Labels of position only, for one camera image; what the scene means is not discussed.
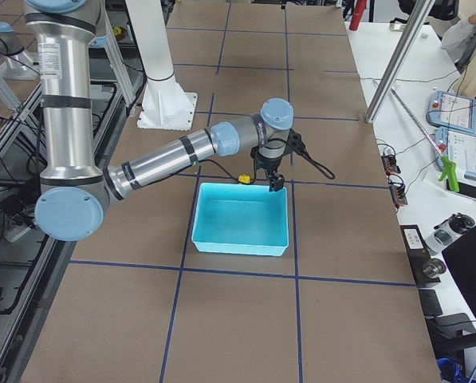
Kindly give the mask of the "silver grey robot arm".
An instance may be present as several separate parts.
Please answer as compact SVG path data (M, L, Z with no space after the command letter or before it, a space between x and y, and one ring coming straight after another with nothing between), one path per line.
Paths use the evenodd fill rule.
M130 192L213 156L256 149L258 167L279 189L282 141L293 125L293 108L281 98L259 113L192 132L197 96L175 79L162 8L157 1L131 1L128 14L147 84L139 125L183 130L185 136L139 159L98 168L92 145L89 44L105 24L101 1L27 1L27 26L37 39L47 166L36 203L37 225L50 237L78 241L102 224L104 213Z
M33 81L39 76L36 53L31 53L13 27L0 22L0 76L9 80Z

